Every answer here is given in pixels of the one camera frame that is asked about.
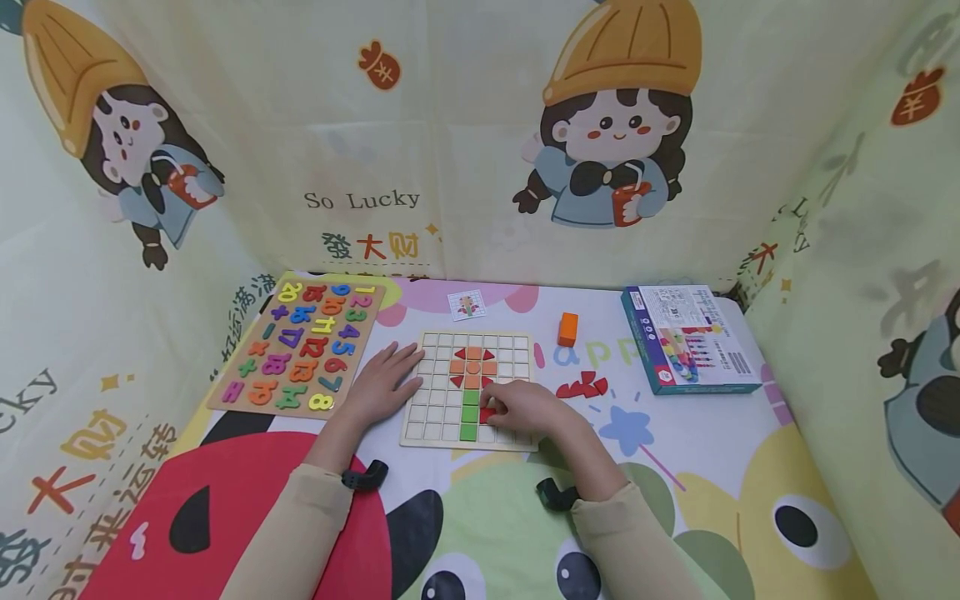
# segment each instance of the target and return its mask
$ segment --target wooden puzzle board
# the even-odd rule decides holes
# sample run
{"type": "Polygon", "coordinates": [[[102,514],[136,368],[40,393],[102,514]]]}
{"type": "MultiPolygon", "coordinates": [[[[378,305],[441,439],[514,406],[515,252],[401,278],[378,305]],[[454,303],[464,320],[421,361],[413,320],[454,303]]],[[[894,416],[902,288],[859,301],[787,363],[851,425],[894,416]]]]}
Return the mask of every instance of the wooden puzzle board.
{"type": "Polygon", "coordinates": [[[347,397],[385,288],[284,277],[275,292],[206,406],[329,419],[347,397]]]}
{"type": "Polygon", "coordinates": [[[423,384],[407,402],[400,445],[536,452],[539,440],[487,424],[479,407],[489,383],[533,377],[533,345],[518,333],[426,331],[417,374],[423,384]]]}

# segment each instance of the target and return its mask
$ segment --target toy box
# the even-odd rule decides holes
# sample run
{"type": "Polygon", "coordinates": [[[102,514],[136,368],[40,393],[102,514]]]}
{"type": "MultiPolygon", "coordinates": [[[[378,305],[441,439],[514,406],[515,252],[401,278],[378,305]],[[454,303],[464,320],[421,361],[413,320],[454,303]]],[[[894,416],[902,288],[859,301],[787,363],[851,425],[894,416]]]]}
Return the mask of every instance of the toy box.
{"type": "Polygon", "coordinates": [[[630,286],[621,296],[654,394],[748,394],[760,387],[706,285],[630,286]]]}

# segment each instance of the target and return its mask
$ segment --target child's hand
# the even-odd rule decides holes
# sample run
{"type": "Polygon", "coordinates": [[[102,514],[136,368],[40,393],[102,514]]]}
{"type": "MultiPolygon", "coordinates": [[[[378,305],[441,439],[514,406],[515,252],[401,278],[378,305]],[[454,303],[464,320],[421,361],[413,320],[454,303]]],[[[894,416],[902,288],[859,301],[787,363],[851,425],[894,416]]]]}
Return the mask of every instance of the child's hand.
{"type": "Polygon", "coordinates": [[[393,342],[370,359],[353,381],[338,415],[366,429],[395,413],[420,388],[422,377],[397,385],[423,358],[423,350],[417,350],[416,343],[400,350],[396,346],[393,342]]]}
{"type": "Polygon", "coordinates": [[[496,409],[487,419],[494,427],[553,436],[580,415],[543,386],[529,381],[491,383],[480,394],[480,406],[496,409]]]}

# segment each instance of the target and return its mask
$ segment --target child's right hand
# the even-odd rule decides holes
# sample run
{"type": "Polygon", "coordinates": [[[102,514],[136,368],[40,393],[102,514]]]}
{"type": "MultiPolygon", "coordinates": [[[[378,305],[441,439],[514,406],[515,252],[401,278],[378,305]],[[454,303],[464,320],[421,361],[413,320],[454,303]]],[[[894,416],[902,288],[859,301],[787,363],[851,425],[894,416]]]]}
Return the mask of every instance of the child's right hand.
{"type": "Polygon", "coordinates": [[[583,418],[550,390],[529,381],[489,384],[480,394],[480,406],[496,409],[487,419],[494,427],[551,437],[583,418]]]}

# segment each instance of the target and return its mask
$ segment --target child's arm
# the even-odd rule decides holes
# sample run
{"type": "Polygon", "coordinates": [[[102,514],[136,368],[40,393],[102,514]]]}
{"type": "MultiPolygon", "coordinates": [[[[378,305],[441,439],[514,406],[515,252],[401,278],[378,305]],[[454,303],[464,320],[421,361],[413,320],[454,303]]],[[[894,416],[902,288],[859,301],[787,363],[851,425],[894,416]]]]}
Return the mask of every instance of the child's arm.
{"type": "Polygon", "coordinates": [[[415,377],[395,389],[423,357],[422,350],[415,350],[413,344],[396,351],[394,342],[360,371],[344,406],[290,474],[233,569],[221,600],[313,597],[353,498],[353,491],[340,481],[341,473],[367,428],[395,413],[420,387],[422,379],[415,377]]]}
{"type": "Polygon", "coordinates": [[[523,381],[488,385],[495,427],[545,433],[573,472],[581,499],[573,523],[584,548],[603,575],[612,600],[700,598],[676,544],[667,537],[639,488],[629,482],[589,423],[546,388],[523,381]]]}

